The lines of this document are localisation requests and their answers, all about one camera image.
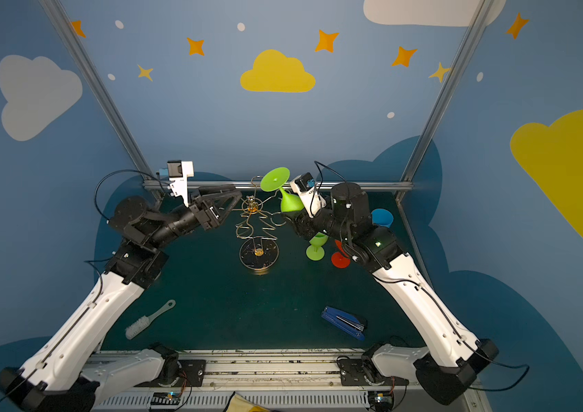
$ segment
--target stapler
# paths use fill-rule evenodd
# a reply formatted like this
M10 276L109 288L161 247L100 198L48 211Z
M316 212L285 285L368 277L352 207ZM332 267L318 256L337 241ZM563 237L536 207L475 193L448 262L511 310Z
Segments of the stapler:
M366 320L358 319L350 313L329 306L321 312L321 317L354 338L364 340L364 334L362 332L367 327Z

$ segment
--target dark green mat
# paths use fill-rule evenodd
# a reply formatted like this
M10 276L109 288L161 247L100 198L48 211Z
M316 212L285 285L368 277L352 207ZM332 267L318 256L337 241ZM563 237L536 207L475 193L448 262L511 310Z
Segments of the dark green mat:
M385 208L394 214L392 229L411 251L392 194L369 193L369 202L372 210ZM267 210L279 210L279 201L266 205ZM117 320L102 349L141 350L153 342L175 350L368 348L391 335L410 346L424 345L399 305L369 274L353 263L346 269L333 266L330 256L337 248L332 239L324 246L323 260L313 262L305 256L309 243L290 227L279 227L274 232L278 261L267 274L254 275L238 258L244 242L234 234L239 214L233 211L219 229L199 229L172 243L165 250L170 259L162 275ZM259 222L253 225L255 235L263 235ZM127 340L127 326L169 299L177 305ZM366 318L366 340L358 341L321 319L325 306Z

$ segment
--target white brush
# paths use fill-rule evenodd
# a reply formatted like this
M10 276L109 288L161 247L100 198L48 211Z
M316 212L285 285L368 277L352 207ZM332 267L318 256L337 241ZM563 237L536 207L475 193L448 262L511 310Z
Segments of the white brush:
M173 307L175 307L175 301L171 299L171 300L167 301L161 309L157 310L156 312L154 312L150 316L141 317L136 322L133 322L133 324L125 330L125 335L127 336L127 339L128 340L133 339L137 334L141 333L152 322L154 322L154 319L159 317L159 315L161 315L166 310L170 310Z

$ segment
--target yellow star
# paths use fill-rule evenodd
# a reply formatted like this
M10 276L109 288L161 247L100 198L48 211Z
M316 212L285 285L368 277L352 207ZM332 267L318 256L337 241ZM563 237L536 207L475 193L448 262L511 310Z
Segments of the yellow star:
M142 67L140 67L140 65L138 65L138 68L140 69L140 74L138 75L138 77L146 77L150 79L150 81L152 81L152 78L150 77L150 72L154 69L145 70Z
M403 47L399 47L399 55L397 59L392 63L393 66L404 65L408 67L411 64L411 57L417 51L415 50L406 50Z
M332 53L332 44L338 35L339 33L326 34L319 30L319 44L316 45L316 50L314 51L319 52L320 50L328 50Z
M201 56L205 55L205 53L202 51L202 43L205 42L204 40L198 40L197 42L194 42L188 37L186 37L186 40L188 40L188 44L190 44L190 50L188 51L189 56L191 54L199 54Z
M72 22L74 31L81 37L85 37L85 33L81 30L81 21Z
M434 74L430 75L428 78L437 77L437 78L440 79L440 82L442 83L442 79L445 76L445 73L448 72L448 71L450 71L450 70L452 70L451 67L448 67L447 69L445 69L442 66L442 62L439 62L438 63L438 71L435 72Z
M507 30L507 33L512 34L514 40L517 39L518 33L527 24L528 21L529 21L529 19L526 19L526 20L523 19L522 17L520 17L520 13L518 13L518 17L515 18L515 21L513 22L513 26L511 26L511 28L509 30Z

